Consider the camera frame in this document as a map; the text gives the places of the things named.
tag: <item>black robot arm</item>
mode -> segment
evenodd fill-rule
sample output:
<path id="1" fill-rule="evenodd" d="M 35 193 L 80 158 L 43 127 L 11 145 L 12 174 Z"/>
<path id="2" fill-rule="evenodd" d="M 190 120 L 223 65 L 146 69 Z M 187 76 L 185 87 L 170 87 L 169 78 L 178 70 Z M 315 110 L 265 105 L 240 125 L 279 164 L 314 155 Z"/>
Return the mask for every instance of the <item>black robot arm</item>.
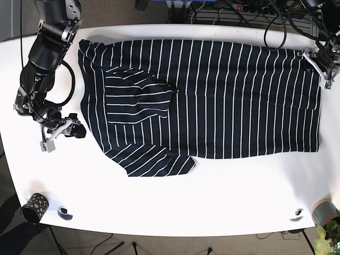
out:
<path id="1" fill-rule="evenodd" d="M 59 135 L 83 138 L 86 130 L 76 114 L 62 118 L 62 106 L 71 99 L 75 80 L 71 67 L 63 61 L 81 24 L 81 6 L 78 0 L 34 0 L 41 17 L 39 32 L 29 53 L 29 61 L 20 75 L 20 87 L 14 109 L 19 115 L 32 116 L 41 125 L 43 151 L 54 150 L 53 140 Z M 54 85 L 55 71 L 65 65 L 72 77 L 72 89 L 68 98 L 55 104 L 46 95 Z M 51 137 L 45 136 L 45 128 Z"/>

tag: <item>shirt sleeve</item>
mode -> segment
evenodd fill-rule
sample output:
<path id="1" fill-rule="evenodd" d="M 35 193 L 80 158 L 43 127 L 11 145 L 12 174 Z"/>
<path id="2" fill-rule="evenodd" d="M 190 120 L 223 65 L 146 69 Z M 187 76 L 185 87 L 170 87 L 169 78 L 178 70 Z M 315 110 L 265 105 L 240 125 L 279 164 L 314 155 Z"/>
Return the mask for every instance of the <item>shirt sleeve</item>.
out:
<path id="1" fill-rule="evenodd" d="M 174 154 L 165 147 L 149 144 L 115 147 L 106 156 L 121 165 L 130 177 L 187 174 L 195 167 L 190 156 Z"/>

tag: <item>striped shirt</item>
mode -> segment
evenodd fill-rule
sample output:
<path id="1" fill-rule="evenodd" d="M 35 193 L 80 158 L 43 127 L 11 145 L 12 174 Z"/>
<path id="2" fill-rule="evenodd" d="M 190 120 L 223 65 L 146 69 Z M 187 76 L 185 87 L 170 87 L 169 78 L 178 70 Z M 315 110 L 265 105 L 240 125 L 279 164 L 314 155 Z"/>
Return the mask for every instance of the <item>striped shirt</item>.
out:
<path id="1" fill-rule="evenodd" d="M 186 174 L 190 156 L 318 151 L 321 90 L 298 51 L 199 40 L 80 42 L 84 118 L 128 176 Z"/>

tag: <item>small object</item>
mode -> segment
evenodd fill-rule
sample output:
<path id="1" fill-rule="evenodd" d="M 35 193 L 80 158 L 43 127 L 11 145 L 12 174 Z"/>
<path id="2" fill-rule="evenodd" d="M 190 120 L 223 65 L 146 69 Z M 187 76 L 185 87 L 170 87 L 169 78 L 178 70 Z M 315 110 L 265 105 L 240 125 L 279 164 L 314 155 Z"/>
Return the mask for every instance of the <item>small object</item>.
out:
<path id="1" fill-rule="evenodd" d="M 47 211 L 48 200 L 40 193 L 34 193 L 27 203 L 21 207 L 21 215 L 30 223 L 38 224 Z"/>
<path id="2" fill-rule="evenodd" d="M 72 220 L 73 218 L 73 215 L 67 214 L 67 209 L 65 207 L 58 208 L 58 215 L 61 219 L 64 219 L 64 220 Z"/>
<path id="3" fill-rule="evenodd" d="M 41 150 L 43 152 L 52 152 L 55 150 L 55 145 L 54 145 L 54 141 L 47 141 L 47 142 L 44 142 L 44 141 L 41 141 L 40 142 L 40 146 L 41 146 Z"/>

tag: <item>black cup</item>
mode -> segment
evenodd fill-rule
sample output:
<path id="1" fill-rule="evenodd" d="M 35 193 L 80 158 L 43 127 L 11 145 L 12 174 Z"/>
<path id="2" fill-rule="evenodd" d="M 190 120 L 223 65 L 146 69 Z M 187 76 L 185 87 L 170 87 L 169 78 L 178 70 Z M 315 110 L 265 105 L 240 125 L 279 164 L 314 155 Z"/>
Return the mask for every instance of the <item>black cup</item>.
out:
<path id="1" fill-rule="evenodd" d="M 27 203 L 21 207 L 21 215 L 30 223 L 38 224 L 48 208 L 47 199 L 39 194 L 34 193 Z"/>

